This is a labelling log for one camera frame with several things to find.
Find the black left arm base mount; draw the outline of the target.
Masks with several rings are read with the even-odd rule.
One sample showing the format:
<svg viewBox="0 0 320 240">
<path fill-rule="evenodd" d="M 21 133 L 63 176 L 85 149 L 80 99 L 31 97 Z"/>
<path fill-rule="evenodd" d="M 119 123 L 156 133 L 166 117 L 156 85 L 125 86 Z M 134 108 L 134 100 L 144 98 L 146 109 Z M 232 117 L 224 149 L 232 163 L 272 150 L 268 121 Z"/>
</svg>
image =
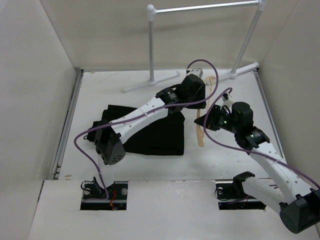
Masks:
<svg viewBox="0 0 320 240">
<path fill-rule="evenodd" d="M 106 198 L 105 189 L 99 186 L 95 178 L 92 181 L 83 181 L 80 188 L 82 190 L 80 210 L 82 211 L 125 211 L 127 209 L 127 181 L 115 181 L 108 186 L 108 198 Z"/>
</svg>

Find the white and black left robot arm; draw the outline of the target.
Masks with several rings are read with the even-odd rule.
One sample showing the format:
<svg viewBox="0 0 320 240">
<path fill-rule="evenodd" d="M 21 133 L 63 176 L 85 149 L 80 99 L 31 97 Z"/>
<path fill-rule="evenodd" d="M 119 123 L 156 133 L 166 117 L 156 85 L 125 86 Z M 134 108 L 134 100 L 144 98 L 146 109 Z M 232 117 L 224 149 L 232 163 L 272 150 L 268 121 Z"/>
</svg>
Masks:
<svg viewBox="0 0 320 240">
<path fill-rule="evenodd" d="M 108 122 L 106 126 L 103 126 L 101 120 L 94 131 L 93 142 L 103 164 L 114 165 L 121 161 L 126 155 L 124 144 L 150 124 L 179 113 L 185 107 L 191 108 L 193 102 L 200 102 L 198 109 L 204 108 L 205 96 L 206 87 L 202 75 L 189 72 L 182 83 L 175 88 L 167 87 L 161 90 L 142 107 Z"/>
</svg>

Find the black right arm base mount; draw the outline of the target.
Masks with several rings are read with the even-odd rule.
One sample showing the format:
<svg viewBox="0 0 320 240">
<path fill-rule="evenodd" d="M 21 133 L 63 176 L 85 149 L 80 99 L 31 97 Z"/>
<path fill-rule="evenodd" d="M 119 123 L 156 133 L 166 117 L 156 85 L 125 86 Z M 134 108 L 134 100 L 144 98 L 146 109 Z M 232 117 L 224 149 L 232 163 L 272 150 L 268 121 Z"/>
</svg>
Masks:
<svg viewBox="0 0 320 240">
<path fill-rule="evenodd" d="M 231 210 L 265 210 L 266 205 L 245 193 L 236 193 L 232 180 L 217 180 L 214 195 L 221 211 Z"/>
</svg>

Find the beige plastic hanger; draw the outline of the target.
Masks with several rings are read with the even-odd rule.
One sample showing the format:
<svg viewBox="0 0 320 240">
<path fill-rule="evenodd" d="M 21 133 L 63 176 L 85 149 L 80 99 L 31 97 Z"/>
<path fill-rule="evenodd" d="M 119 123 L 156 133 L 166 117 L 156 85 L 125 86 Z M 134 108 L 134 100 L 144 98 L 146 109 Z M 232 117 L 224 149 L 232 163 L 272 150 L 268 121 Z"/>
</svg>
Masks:
<svg viewBox="0 0 320 240">
<path fill-rule="evenodd" d="M 204 83 L 206 86 L 209 86 L 209 95 L 213 93 L 213 90 L 216 86 L 216 77 L 215 76 L 208 76 L 204 80 Z M 203 148 L 205 146 L 204 137 L 205 132 L 204 129 L 200 125 L 196 125 L 196 137 L 197 137 L 197 143 L 198 146 Z"/>
</svg>

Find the black trousers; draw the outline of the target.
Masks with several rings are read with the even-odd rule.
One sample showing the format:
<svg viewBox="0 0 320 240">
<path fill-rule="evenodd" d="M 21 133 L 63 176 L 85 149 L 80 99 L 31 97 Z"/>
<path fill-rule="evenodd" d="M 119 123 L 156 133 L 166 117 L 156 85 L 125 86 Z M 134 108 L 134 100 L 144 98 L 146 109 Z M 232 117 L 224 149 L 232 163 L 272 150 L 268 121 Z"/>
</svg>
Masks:
<svg viewBox="0 0 320 240">
<path fill-rule="evenodd" d="M 108 105 L 102 112 L 102 123 L 119 119 L 137 108 Z M 124 144 L 126 153 L 146 156 L 183 156 L 185 150 L 185 117 L 175 112 L 144 127 Z"/>
</svg>

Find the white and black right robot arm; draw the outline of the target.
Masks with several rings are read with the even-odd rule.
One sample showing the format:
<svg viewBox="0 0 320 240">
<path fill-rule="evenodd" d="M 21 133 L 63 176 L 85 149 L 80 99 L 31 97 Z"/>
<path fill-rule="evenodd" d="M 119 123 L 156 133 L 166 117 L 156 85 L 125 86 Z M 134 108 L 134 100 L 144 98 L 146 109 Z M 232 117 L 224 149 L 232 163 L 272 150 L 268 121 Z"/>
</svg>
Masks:
<svg viewBox="0 0 320 240">
<path fill-rule="evenodd" d="M 234 134 L 240 150 L 255 160 L 273 182 L 246 171 L 233 178 L 233 194 L 238 198 L 256 198 L 279 214 L 290 232 L 298 234 L 320 222 L 320 191 L 301 179 L 302 173 L 289 168 L 268 136 L 254 126 L 253 116 L 249 104 L 235 102 L 231 107 L 214 105 L 194 123 L 206 130 L 223 129 Z"/>
</svg>

